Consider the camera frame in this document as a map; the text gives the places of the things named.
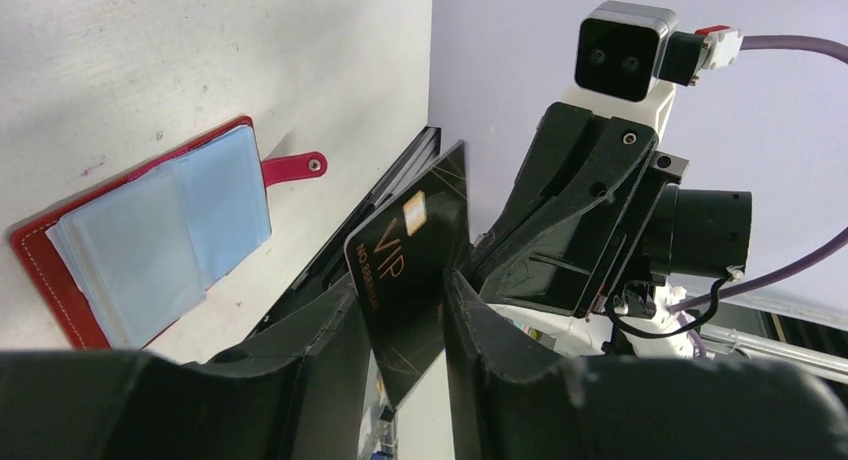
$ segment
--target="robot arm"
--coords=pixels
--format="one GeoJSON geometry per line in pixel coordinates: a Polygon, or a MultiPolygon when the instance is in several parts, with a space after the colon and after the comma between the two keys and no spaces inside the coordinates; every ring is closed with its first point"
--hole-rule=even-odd
{"type": "Polygon", "coordinates": [[[499,269],[484,270],[483,299],[517,323],[555,337],[562,354],[605,353],[614,330],[603,318],[609,307],[629,316],[616,323],[637,355],[691,358],[695,349],[686,334],[646,339],[627,330],[658,337],[686,324],[685,314],[667,311],[682,299],[679,289],[674,295],[665,285],[672,272],[715,278],[728,275],[728,268],[744,272],[750,193],[680,190],[688,162],[657,151],[675,83],[694,85],[702,69],[732,64],[742,36],[728,27],[679,32],[677,23],[670,10],[621,2],[606,2],[584,20],[575,84],[540,123],[513,195],[481,242],[481,256],[509,256],[499,269]],[[557,125],[549,121],[554,115],[557,125]],[[561,156],[553,161],[579,168],[563,172],[543,164],[551,152],[561,156]],[[598,165],[604,165],[602,173],[598,165]],[[554,173],[546,178],[542,172],[554,173]],[[553,187],[555,181],[560,185],[553,187]],[[533,190],[545,182],[546,196],[533,190]],[[595,196],[602,201],[585,199],[587,190],[601,193],[595,196]],[[535,204],[515,206],[532,195],[535,204]],[[553,209],[554,221],[540,219],[553,209]],[[510,230],[508,222],[518,226],[510,230]],[[531,233],[521,236],[522,228],[531,233]],[[492,238],[511,232],[520,237],[513,245],[507,240],[492,249],[492,238]],[[591,244],[581,244],[590,235],[591,244]],[[613,245],[601,250],[599,238],[613,245]],[[636,285],[641,291],[630,288],[636,285]]]}

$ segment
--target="white connector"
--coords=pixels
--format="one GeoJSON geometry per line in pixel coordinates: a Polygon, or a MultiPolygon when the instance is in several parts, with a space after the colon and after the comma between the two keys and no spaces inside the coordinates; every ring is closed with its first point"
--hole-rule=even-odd
{"type": "MultiPolygon", "coordinates": [[[[648,333],[665,334],[678,330],[680,320],[677,315],[668,312],[668,307],[686,298],[686,290],[669,285],[654,290],[653,301],[657,311],[653,318],[624,317],[621,321],[648,333]]],[[[695,345],[686,333],[660,339],[641,338],[626,332],[624,335],[639,358],[692,358],[695,354],[695,345]]]]}
{"type": "Polygon", "coordinates": [[[715,70],[717,68],[732,65],[739,56],[742,49],[742,40],[745,35],[742,30],[730,27],[712,27],[698,30],[700,34],[707,36],[707,44],[710,53],[704,62],[704,69],[715,70]]]}

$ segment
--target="white stitching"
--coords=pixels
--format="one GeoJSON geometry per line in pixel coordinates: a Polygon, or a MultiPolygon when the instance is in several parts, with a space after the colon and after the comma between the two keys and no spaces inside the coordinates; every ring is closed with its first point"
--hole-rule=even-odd
{"type": "Polygon", "coordinates": [[[32,263],[32,266],[35,267],[35,271],[38,272],[38,276],[41,277],[41,283],[45,287],[47,287],[47,290],[50,292],[50,296],[52,296],[53,300],[56,301],[56,304],[59,305],[59,310],[62,311],[62,314],[65,316],[65,320],[68,321],[68,325],[71,326],[71,330],[74,332],[74,335],[76,335],[77,339],[79,339],[80,346],[86,347],[87,345],[85,344],[85,340],[83,340],[82,335],[80,335],[79,331],[77,330],[76,325],[74,325],[74,322],[71,321],[71,317],[68,316],[68,311],[65,310],[65,306],[62,304],[62,300],[60,300],[59,297],[56,295],[56,292],[53,291],[53,287],[50,286],[50,282],[48,282],[47,278],[44,277],[44,272],[41,271],[41,267],[38,266],[38,263],[35,261],[35,258],[33,258],[32,253],[30,253],[29,247],[27,247],[27,244],[26,244],[27,239],[29,237],[31,237],[31,236],[33,236],[36,233],[39,233],[41,231],[47,230],[48,228],[52,227],[53,225],[56,225],[58,222],[59,222],[59,220],[54,220],[54,221],[48,223],[47,225],[42,225],[41,227],[29,232],[21,240],[21,246],[24,247],[24,251],[26,252],[27,257],[29,257],[29,261],[32,263]]]}

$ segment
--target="vip card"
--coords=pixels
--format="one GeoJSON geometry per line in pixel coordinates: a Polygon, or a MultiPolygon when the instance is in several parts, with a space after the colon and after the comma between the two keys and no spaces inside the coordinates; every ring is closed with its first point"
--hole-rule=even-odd
{"type": "Polygon", "coordinates": [[[347,238],[345,256],[395,408],[444,348],[442,272],[461,265],[470,248],[462,142],[347,238]]]}

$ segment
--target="red wallet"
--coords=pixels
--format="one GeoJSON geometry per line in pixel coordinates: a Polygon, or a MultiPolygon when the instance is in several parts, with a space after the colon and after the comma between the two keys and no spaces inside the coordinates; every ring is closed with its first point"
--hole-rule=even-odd
{"type": "MultiPolygon", "coordinates": [[[[39,216],[12,232],[9,237],[12,250],[62,326],[71,345],[78,349],[110,348],[109,342],[91,313],[88,300],[77,288],[71,273],[47,238],[47,229],[55,225],[66,213],[137,179],[167,160],[202,147],[239,126],[253,128],[253,120],[247,116],[236,118],[108,181],[70,203],[39,216]]],[[[266,187],[282,182],[320,177],[326,171],[327,159],[320,152],[272,158],[262,162],[262,177],[266,187]]]]}

